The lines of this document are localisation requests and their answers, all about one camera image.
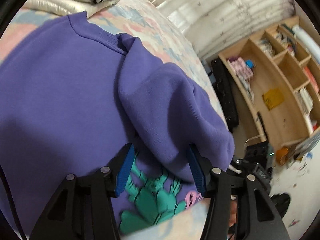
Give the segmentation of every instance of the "black case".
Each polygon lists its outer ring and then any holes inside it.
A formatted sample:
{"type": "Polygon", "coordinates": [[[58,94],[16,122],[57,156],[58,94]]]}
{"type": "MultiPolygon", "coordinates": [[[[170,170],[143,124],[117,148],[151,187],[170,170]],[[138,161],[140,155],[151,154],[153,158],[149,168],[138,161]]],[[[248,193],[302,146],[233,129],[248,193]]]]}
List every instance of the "black case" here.
{"type": "Polygon", "coordinates": [[[220,101],[223,113],[225,115],[228,129],[232,133],[233,128],[239,125],[239,117],[236,109],[236,103],[232,95],[230,82],[228,80],[228,70],[220,58],[211,62],[212,73],[216,82],[212,84],[214,91],[220,101]]]}

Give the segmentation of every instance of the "purple sweatshirt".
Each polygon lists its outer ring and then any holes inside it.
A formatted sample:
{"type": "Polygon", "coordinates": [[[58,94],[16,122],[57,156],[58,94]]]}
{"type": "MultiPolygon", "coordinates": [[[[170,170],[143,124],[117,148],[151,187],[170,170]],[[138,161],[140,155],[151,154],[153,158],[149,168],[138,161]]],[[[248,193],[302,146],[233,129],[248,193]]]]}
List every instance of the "purple sweatshirt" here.
{"type": "MultiPolygon", "coordinates": [[[[44,24],[4,61],[0,164],[26,234],[67,174],[105,166],[128,142],[140,153],[125,192],[112,200],[122,234],[201,199],[185,156],[189,143],[223,170],[234,152],[202,88],[139,38],[107,33],[85,13],[44,24]]],[[[0,209],[15,227],[2,184],[0,209]]]]}

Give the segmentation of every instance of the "black cable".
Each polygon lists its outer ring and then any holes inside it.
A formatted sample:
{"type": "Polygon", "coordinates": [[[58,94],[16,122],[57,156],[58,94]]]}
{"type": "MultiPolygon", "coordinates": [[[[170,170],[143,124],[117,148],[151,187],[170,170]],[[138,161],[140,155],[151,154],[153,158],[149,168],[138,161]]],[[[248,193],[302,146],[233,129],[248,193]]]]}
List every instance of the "black cable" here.
{"type": "Polygon", "coordinates": [[[19,232],[22,240],[27,240],[27,237],[23,232],[23,229],[22,229],[19,217],[18,217],[16,206],[14,205],[13,197],[12,197],[12,194],[11,194],[11,190],[10,190],[7,178],[5,177],[5,174],[4,174],[4,171],[3,171],[2,167],[1,167],[1,165],[0,165],[0,178],[1,178],[1,181],[3,183],[5,192],[7,194],[7,198],[8,198],[8,201],[9,201],[11,213],[12,213],[12,216],[13,216],[13,219],[14,219],[14,223],[16,224],[16,227],[18,229],[18,232],[19,232]]]}

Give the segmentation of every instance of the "wooden bookshelf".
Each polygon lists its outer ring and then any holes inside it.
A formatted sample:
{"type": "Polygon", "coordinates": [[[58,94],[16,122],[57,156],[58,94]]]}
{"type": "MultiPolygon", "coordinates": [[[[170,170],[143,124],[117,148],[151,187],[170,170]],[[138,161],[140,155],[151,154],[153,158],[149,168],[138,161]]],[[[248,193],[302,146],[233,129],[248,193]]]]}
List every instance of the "wooden bookshelf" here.
{"type": "MultiPolygon", "coordinates": [[[[220,59],[234,80],[233,84],[237,87],[237,91],[233,87],[233,93],[242,95],[240,100],[236,100],[236,106],[241,108],[241,111],[238,111],[239,119],[244,118],[243,120],[248,125],[245,126],[244,131],[240,131],[242,133],[241,136],[246,134],[246,137],[252,137],[263,134],[262,125],[257,116],[257,113],[260,112],[266,132],[269,135],[269,141],[275,151],[283,145],[304,140],[317,132],[310,130],[310,121],[306,118],[297,98],[296,93],[301,88],[305,87],[307,89],[314,102],[310,118],[317,120],[318,125],[320,125],[320,95],[315,91],[303,71],[303,67],[308,66],[320,85],[320,67],[305,49],[303,43],[282,26],[283,23],[292,28],[294,25],[299,24],[299,17],[286,19],[253,33],[219,54],[220,59]],[[296,48],[294,56],[274,38],[276,31],[287,35],[294,41],[296,48]],[[268,39],[276,53],[274,57],[265,54],[257,45],[257,42],[261,39],[268,39]],[[242,57],[244,60],[250,59],[256,66],[253,79],[250,81],[251,90],[254,93],[253,101],[251,101],[247,91],[227,62],[228,58],[234,56],[242,57]],[[268,110],[262,95],[275,88],[279,88],[284,95],[284,102],[274,109],[268,110]],[[246,107],[240,106],[241,103],[246,103],[246,107]]],[[[265,141],[266,138],[262,137],[259,140],[265,141]]]]}

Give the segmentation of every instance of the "orange object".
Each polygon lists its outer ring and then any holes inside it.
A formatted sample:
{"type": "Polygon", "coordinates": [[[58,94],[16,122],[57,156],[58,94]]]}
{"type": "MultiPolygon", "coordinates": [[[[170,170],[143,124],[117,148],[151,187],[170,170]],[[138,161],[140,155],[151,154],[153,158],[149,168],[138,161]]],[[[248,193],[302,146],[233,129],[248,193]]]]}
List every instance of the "orange object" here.
{"type": "Polygon", "coordinates": [[[283,166],[288,161],[287,154],[289,153],[288,147],[282,147],[280,150],[276,152],[276,161],[280,166],[283,166]]]}
{"type": "Polygon", "coordinates": [[[319,87],[318,87],[317,81],[316,81],[315,77],[313,76],[313,74],[311,73],[310,69],[307,66],[305,66],[303,68],[303,71],[306,74],[306,76],[308,77],[308,79],[310,80],[311,85],[314,87],[315,91],[318,93],[319,87]]]}

